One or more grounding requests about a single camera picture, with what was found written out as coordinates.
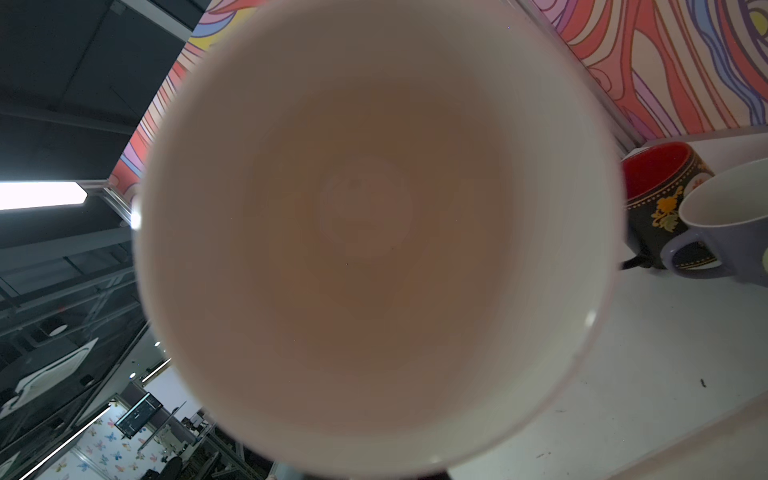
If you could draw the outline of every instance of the gray mug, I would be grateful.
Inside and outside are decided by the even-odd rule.
[[[661,251],[664,266],[687,278],[734,276],[768,286],[768,159],[712,177],[690,192],[678,210],[689,227]],[[681,270],[674,254],[689,243],[706,245],[722,265]]]

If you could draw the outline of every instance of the black mug with floral pattern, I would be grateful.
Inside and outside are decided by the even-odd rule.
[[[714,176],[689,144],[657,145],[621,162],[627,188],[627,245],[637,254],[622,263],[663,269],[661,250],[688,230],[677,209],[686,195]],[[674,257],[675,266],[686,270],[715,261],[701,243],[692,243]]]

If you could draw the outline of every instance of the yellow flower decoration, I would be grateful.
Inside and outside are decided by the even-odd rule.
[[[677,213],[677,198],[683,194],[683,186],[680,185],[671,197],[660,198],[656,202],[656,212],[650,216],[654,219],[654,227],[665,229],[667,232],[674,232],[679,223],[677,221],[680,215]]]

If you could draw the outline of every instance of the mug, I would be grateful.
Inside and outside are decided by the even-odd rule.
[[[185,80],[142,180],[139,288],[252,450],[330,478],[438,472],[583,357],[621,177],[587,88],[519,15],[269,2]]]
[[[735,167],[683,200],[680,218],[690,228],[662,250],[664,265],[686,278],[734,276],[768,286],[768,159]],[[671,261],[690,243],[703,242],[722,263],[681,270]]]
[[[687,227],[680,222],[677,206],[695,188],[714,176],[689,144],[657,145],[621,162],[627,188],[627,245],[637,255],[622,263],[664,268],[661,249]],[[699,243],[685,246],[675,257],[675,266],[690,269],[715,261]]]

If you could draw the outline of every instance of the dark ceiling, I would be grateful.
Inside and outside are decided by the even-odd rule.
[[[154,4],[191,30],[207,0]],[[109,176],[184,42],[117,0],[27,0],[0,2],[0,45],[0,181],[87,180]],[[89,127],[62,124],[62,115]],[[75,373],[0,419],[0,464],[15,452],[16,465],[30,462],[73,428],[146,329],[130,235],[115,230],[120,222],[97,197],[80,207],[0,212],[0,294],[7,297],[0,299],[0,406],[33,365],[99,338]],[[115,231],[120,241],[72,255],[56,250],[62,238]],[[28,247],[36,253],[20,261],[16,252]],[[75,284],[87,286],[44,295]],[[28,301],[32,307],[24,307]],[[68,327],[51,337],[50,321]]]

